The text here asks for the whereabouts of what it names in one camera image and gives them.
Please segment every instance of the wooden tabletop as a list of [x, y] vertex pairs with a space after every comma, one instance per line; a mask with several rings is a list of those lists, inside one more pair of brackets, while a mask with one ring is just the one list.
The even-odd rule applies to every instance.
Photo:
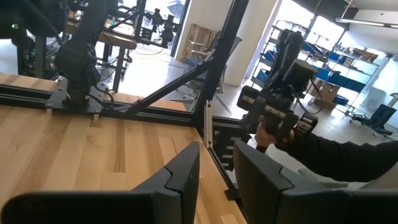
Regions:
[[[77, 15], [73, 16], [73, 12], [69, 12], [69, 18], [78, 19], [79, 17], [80, 16], [77, 16]], [[78, 24], [75, 24], [72, 21], [68, 21], [68, 24], [67, 24], [67, 33], [68, 34], [74, 34], [77, 29], [78, 29]], [[118, 27], [118, 29], [115, 29], [115, 31], [132, 35], [131, 29], [129, 29], [129, 27], [126, 27], [126, 26]], [[135, 40], [127, 39], [120, 35], [111, 34], [106, 31], [102, 31], [100, 33], [98, 41], [105, 43], [105, 44], [111, 44], [113, 46], [122, 47], [122, 48], [125, 48], [128, 50], [133, 50], [137, 47], [137, 42]]]
[[[24, 88], [32, 88], [43, 91], [54, 91], [54, 89], [56, 89], [57, 87], [57, 82], [54, 81], [26, 77], [22, 75], [10, 75], [5, 73], [0, 73], [0, 84], [13, 85]], [[121, 102], [121, 103], [133, 103], [138, 99], [143, 98], [141, 96], [133, 96], [124, 93], [111, 92], [111, 94], [113, 95], [113, 98], [116, 102]], [[158, 100], [155, 103], [153, 103], [151, 106], [171, 109], [171, 110], [185, 111], [185, 107], [182, 103], [177, 103], [168, 100]]]
[[[0, 74], [0, 83], [12, 78]], [[31, 78], [12, 83], [54, 88]], [[195, 223], [245, 223], [194, 128], [102, 117], [94, 122], [10, 106], [0, 106], [0, 208], [10, 197], [36, 190], [133, 189], [192, 141], [200, 142]]]

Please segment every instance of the pillar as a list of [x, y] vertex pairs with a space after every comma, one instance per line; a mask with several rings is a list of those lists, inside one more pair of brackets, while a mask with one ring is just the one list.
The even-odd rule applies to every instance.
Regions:
[[237, 36], [242, 38], [227, 62], [225, 82], [240, 86], [247, 72], [251, 72], [252, 59], [259, 57], [259, 48], [264, 45], [265, 38], [272, 26], [273, 12], [277, 13], [282, 0], [250, 0], [244, 14]]

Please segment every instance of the cardboard box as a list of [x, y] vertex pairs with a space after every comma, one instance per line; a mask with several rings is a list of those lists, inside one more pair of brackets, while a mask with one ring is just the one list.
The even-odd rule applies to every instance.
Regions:
[[322, 80], [315, 80], [315, 86], [319, 89], [319, 93], [317, 89], [311, 86], [311, 89], [309, 91], [310, 95], [317, 96], [317, 98], [319, 99], [322, 97], [322, 100], [325, 102], [333, 102], [340, 87], [331, 83], [325, 83], [323, 86], [322, 84]]
[[337, 105], [336, 103], [325, 102], [318, 98], [314, 99], [313, 104], [322, 107], [323, 110], [333, 110]]

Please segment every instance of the window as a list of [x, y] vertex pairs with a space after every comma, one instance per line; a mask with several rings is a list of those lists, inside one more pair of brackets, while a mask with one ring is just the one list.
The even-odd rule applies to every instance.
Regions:
[[289, 21], [303, 27], [308, 27], [313, 17], [313, 13], [306, 10], [296, 2], [293, 2], [292, 0], [284, 0], [280, 6], [278, 15], [276, 16], [274, 25], [276, 25], [277, 21]]
[[327, 50], [332, 50], [344, 28], [330, 22], [322, 16], [318, 16], [306, 41], [317, 44]]

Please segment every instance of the wooden pallet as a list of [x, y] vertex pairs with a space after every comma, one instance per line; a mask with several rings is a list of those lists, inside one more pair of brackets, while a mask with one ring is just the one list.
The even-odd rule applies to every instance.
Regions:
[[[211, 42], [215, 38], [217, 31], [207, 29], [206, 27], [199, 26], [197, 24], [192, 24], [189, 32], [187, 44], [185, 45], [185, 50], [182, 57], [179, 59], [183, 62], [187, 57], [196, 58], [198, 55], [192, 54], [192, 50], [198, 50], [201, 52], [206, 52], [207, 48], [210, 46]], [[203, 44], [204, 47], [198, 48], [191, 44], [191, 42]]]

